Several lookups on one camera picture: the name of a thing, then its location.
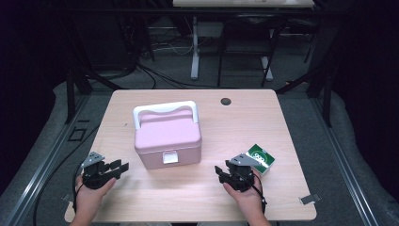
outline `wooden tabletop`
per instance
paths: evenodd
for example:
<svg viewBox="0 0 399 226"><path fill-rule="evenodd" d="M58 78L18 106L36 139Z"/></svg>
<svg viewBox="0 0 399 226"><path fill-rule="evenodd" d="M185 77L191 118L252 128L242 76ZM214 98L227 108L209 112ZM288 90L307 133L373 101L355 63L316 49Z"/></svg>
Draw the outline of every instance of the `wooden tabletop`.
<svg viewBox="0 0 399 226"><path fill-rule="evenodd" d="M230 105L223 105L229 98ZM202 159L198 164L145 169L135 151L133 109L138 105L194 101L199 112ZM258 144L276 158L262 177L269 220L311 220L313 204L276 93L270 89L117 90L91 147L109 163L130 169L104 198L98 222L201 222L245 220L218 182L215 166ZM74 216L70 205L65 219Z"/></svg>
<svg viewBox="0 0 399 226"><path fill-rule="evenodd" d="M312 0L173 0L174 7L191 8L311 8Z"/></svg>

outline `human hand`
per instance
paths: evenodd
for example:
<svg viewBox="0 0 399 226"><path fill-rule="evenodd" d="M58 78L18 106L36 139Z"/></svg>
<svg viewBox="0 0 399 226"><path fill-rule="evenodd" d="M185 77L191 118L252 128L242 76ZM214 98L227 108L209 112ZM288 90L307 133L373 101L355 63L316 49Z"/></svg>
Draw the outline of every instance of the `human hand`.
<svg viewBox="0 0 399 226"><path fill-rule="evenodd" d="M76 215L71 225L90 225L91 221L96 217L103 197L114 186L117 179L112 178L104 186L93 190L83 185L82 175L76 178Z"/></svg>
<svg viewBox="0 0 399 226"><path fill-rule="evenodd" d="M261 175L257 170L253 170L255 175L260 179ZM255 177L254 186L258 188L262 192L261 182ZM258 192L251 187L245 192L241 192L239 190L234 190L229 184L223 183L223 187L231 195L238 204L241 212L246 217L249 225L258 226L258 225L271 225L267 218L264 216L262 209L261 197Z"/></svg>

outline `green and white package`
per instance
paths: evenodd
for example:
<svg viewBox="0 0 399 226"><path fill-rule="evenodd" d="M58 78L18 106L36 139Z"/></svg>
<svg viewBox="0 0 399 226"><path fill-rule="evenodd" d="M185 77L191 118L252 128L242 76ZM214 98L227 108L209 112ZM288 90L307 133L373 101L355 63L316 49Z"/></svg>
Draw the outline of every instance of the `green and white package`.
<svg viewBox="0 0 399 226"><path fill-rule="evenodd" d="M253 145L252 148L246 152L246 155L261 163L260 166L254 167L261 174L268 172L275 161L275 158L272 155L257 144Z"/></svg>

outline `pink storage case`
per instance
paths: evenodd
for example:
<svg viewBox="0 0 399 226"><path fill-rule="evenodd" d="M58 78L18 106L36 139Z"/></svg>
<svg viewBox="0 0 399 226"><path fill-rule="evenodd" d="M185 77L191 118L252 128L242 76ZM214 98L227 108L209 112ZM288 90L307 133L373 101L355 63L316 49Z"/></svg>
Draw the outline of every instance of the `pink storage case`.
<svg viewBox="0 0 399 226"><path fill-rule="evenodd" d="M146 169L199 163L202 138L192 101L137 106L135 149Z"/></svg>

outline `box clasp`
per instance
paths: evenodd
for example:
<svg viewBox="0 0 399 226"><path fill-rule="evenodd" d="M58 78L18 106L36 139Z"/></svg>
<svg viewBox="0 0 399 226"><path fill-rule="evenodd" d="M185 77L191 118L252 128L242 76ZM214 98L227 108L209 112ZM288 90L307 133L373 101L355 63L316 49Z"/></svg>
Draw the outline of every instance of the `box clasp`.
<svg viewBox="0 0 399 226"><path fill-rule="evenodd" d="M164 158L164 164L179 162L179 156L176 151L164 152L163 158Z"/></svg>

